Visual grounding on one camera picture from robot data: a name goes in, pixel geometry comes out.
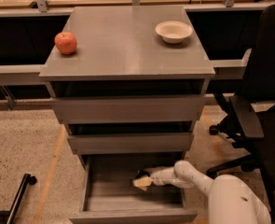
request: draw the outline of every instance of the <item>black office chair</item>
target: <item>black office chair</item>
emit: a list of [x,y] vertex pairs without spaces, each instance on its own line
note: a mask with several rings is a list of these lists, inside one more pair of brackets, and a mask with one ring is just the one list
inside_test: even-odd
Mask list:
[[243,147],[249,155],[210,168],[207,175],[240,166],[242,171],[260,169],[275,223],[275,105],[255,113],[253,102],[275,100],[275,5],[267,7],[260,20],[256,46],[252,49],[241,88],[229,97],[214,95],[227,116],[210,127],[210,134],[226,133],[233,147]]

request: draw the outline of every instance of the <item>open drawer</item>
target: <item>open drawer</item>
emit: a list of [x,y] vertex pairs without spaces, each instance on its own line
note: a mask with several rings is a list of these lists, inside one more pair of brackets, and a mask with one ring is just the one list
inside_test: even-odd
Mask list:
[[191,222],[196,210],[185,208],[184,193],[173,186],[132,185],[138,170],[173,166],[180,153],[105,154],[83,156],[86,163],[81,210],[75,223],[173,224]]

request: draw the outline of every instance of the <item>chair armrest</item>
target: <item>chair armrest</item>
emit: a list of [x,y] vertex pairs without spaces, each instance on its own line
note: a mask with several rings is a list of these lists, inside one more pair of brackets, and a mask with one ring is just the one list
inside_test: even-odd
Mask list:
[[247,66],[247,64],[249,62],[249,58],[250,58],[251,52],[252,52],[252,49],[247,49],[245,51],[245,53],[243,54],[242,59],[241,59],[242,65]]
[[251,104],[243,97],[229,97],[232,108],[247,139],[262,139],[264,132]]

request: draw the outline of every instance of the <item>gray cabinet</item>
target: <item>gray cabinet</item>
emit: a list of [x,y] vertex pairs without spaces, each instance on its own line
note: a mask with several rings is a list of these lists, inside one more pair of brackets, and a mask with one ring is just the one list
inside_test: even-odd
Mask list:
[[190,149],[213,69],[194,33],[178,45],[158,23],[190,23],[182,7],[76,7],[71,56],[51,52],[40,78],[73,153],[86,169],[74,223],[192,221],[176,187],[132,186],[137,171],[173,165]]

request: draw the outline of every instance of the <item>cabinet top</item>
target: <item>cabinet top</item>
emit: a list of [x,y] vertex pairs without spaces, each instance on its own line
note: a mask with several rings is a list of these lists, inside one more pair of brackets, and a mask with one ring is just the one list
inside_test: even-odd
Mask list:
[[213,68],[194,31],[181,44],[156,34],[163,21],[190,25],[179,6],[75,7],[64,31],[77,38],[76,53],[54,47],[40,77],[51,80],[206,78]]

